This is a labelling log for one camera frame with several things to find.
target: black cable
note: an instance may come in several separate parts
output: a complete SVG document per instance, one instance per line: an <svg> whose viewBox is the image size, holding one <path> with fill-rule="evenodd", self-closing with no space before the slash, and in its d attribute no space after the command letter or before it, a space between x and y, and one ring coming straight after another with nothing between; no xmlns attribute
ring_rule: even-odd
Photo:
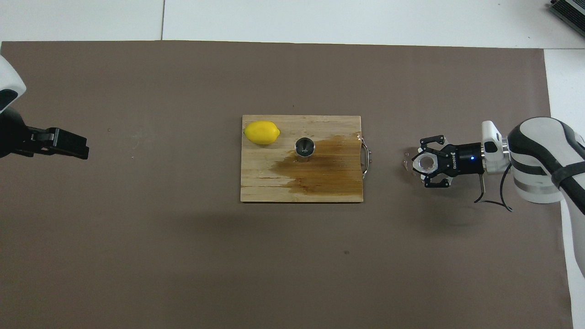
<svg viewBox="0 0 585 329"><path fill-rule="evenodd" d="M513 211L512 208L508 207L508 205L504 201L504 180L506 179L506 175L508 174L508 171L510 171L510 168L512 168L511 163L508 165L508 167L504 171L504 174L502 175L502 179L500 180L500 200L502 201L501 203L499 203L497 201L491 201L491 200L482 200L481 198L483 198L483 194L484 194L483 191L481 191L479 198L477 198L477 200L475 200L473 203L478 203L478 202L493 203L493 204L501 205L502 207L506 208L507 211L512 212Z"/></svg>

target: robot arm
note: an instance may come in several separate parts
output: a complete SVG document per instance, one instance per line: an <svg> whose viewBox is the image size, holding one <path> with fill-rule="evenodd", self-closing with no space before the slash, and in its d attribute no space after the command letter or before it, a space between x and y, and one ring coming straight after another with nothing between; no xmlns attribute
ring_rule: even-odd
<svg viewBox="0 0 585 329"><path fill-rule="evenodd" d="M9 107L26 91L18 73L0 56L0 157L16 153L68 155L87 159L87 139L60 128L39 129L26 126L20 114Z"/></svg>
<svg viewBox="0 0 585 329"><path fill-rule="evenodd" d="M421 148L412 158L413 170L421 174L425 187L449 187L460 174L482 175L508 172L518 194L532 203L567 201L573 230L575 258L585 276L585 142L568 125L552 118L532 118L503 137L491 121L482 123L482 143L451 145L441 150L430 148L430 141L445 140L442 135L421 139ZM446 175L441 182L431 180Z"/></svg>

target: brown mat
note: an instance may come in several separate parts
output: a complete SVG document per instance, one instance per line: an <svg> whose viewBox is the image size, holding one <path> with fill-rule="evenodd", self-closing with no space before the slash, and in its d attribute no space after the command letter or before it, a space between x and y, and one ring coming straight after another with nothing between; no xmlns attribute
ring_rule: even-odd
<svg viewBox="0 0 585 329"><path fill-rule="evenodd" d="M6 328L570 328L558 205L476 176L426 190L404 149L549 115L543 51L5 42L30 126L90 159L0 160ZM243 114L361 115L360 204L243 204ZM499 177L487 180L497 197Z"/></svg>

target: spilled liquid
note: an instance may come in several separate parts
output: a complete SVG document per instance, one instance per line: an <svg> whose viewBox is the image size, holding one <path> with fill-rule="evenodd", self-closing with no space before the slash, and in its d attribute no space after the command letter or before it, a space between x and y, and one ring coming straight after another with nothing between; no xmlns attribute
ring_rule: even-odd
<svg viewBox="0 0 585 329"><path fill-rule="evenodd" d="M299 162L294 149L270 170L292 180L281 187L306 195L362 195L359 133L315 141L315 152Z"/></svg>

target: metal ring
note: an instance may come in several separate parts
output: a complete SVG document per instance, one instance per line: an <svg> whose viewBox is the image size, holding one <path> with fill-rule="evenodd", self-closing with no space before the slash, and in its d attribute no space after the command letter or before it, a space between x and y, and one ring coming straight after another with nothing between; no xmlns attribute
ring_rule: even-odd
<svg viewBox="0 0 585 329"><path fill-rule="evenodd" d="M360 137L360 140L362 141L362 149L366 151L366 163L365 163L366 167L364 169L362 169L362 179L365 179L366 178L367 171L369 170L370 164L371 164L371 158L370 158L371 151L367 147L366 141L364 140L364 137L363 136Z"/></svg>

